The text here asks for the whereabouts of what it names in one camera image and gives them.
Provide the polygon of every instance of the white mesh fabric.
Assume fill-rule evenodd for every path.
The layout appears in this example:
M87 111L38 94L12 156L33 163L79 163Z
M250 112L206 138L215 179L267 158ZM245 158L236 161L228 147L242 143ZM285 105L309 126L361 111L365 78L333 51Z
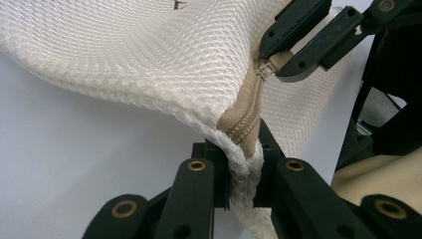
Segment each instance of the white mesh fabric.
M251 45L282 0L186 1L174 10L173 0L0 0L0 50L54 85L191 125L227 153L241 221L257 237L275 238L268 211L252 209L261 146L246 160L216 124L236 101ZM266 82L263 118L287 155L303 147L337 77Z

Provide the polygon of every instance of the white surface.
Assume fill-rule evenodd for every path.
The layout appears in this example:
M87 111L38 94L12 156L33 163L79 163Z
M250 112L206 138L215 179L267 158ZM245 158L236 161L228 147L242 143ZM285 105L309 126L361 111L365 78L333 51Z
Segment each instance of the white surface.
M327 181L368 45L354 52L303 152ZM53 87L0 55L0 238L80 238L113 197L170 186L194 141L203 138L173 117ZM215 238L251 238L231 213L217 210L215 224Z

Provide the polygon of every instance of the fabric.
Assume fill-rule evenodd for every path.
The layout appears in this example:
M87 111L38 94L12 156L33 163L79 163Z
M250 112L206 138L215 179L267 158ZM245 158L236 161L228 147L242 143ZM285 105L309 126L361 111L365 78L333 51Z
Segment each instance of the fabric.
M240 221L259 238L276 238L269 211L252 206L260 143L248 139L246 151L217 124L247 84L254 42L284 6L282 0L0 0L0 50L51 84L159 110L202 133L229 158ZM344 63L295 84L275 77L263 83L257 116L287 156L299 156Z
M377 155L337 171L331 187L359 205L366 195L385 194L422 213L422 147L405 156Z

